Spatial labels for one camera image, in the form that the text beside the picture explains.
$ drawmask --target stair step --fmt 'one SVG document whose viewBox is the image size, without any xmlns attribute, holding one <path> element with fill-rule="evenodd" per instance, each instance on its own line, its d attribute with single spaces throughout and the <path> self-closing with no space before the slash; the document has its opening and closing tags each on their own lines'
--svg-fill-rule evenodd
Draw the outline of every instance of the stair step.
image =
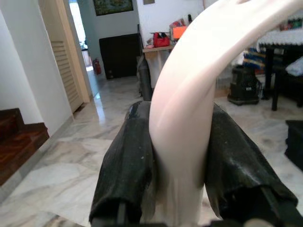
<svg viewBox="0 0 303 227">
<path fill-rule="evenodd" d="M 0 117 L 0 142 L 18 132 L 18 123 L 15 115 Z"/>
<path fill-rule="evenodd" d="M 48 138 L 46 128 L 23 129 L 0 142 L 0 185 L 3 185 Z"/>
</svg>

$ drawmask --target louvered door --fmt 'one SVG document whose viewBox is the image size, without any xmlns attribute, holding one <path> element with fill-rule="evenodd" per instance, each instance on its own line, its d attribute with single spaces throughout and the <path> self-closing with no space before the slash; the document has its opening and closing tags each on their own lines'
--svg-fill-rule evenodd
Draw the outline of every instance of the louvered door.
<svg viewBox="0 0 303 227">
<path fill-rule="evenodd" d="M 82 104 L 82 100 L 79 96 L 77 86 L 75 84 L 65 45 L 62 41 L 51 43 L 67 98 L 70 102 L 71 110 L 74 112 Z"/>
</svg>

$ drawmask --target marble floor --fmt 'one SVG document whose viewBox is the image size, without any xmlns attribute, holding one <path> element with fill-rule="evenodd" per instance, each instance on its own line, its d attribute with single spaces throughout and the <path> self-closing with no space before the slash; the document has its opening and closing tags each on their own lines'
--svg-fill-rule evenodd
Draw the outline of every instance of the marble floor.
<svg viewBox="0 0 303 227">
<path fill-rule="evenodd" d="M 49 148 L 22 183 L 0 205 L 0 226 L 89 226 L 88 215 L 104 154 L 122 125 L 129 106 L 141 100 L 136 77 L 100 80 L 94 100 L 75 114 L 74 122 Z M 215 100 L 258 144 L 282 181 L 302 201 L 303 173 L 285 156 L 285 119 L 303 120 L 303 109 L 280 98 L 278 111 L 270 101 L 237 107 Z M 216 218 L 206 193 L 200 224 Z"/>
</svg>

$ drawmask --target baseboard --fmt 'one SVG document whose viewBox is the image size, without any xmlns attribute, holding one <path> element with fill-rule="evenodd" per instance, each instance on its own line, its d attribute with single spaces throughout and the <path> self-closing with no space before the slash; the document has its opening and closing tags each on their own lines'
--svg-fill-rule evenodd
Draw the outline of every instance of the baseboard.
<svg viewBox="0 0 303 227">
<path fill-rule="evenodd" d="M 66 122 L 52 135 L 19 169 L 0 187 L 0 203 L 2 203 L 15 188 L 21 183 L 26 175 L 35 167 L 45 153 L 55 145 L 55 141 L 63 134 L 73 122 L 70 116 Z"/>
</svg>

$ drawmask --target orange box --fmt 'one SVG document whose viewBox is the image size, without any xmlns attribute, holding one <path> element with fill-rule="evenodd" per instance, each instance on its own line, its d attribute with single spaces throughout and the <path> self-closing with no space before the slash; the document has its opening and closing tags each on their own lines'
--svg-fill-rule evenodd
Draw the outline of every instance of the orange box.
<svg viewBox="0 0 303 227">
<path fill-rule="evenodd" d="M 174 39 L 179 39 L 179 38 L 181 38 L 181 36 L 183 35 L 183 33 L 185 32 L 186 29 L 187 29 L 186 26 L 174 27 L 174 28 L 173 28 L 173 36 L 174 36 Z"/>
</svg>

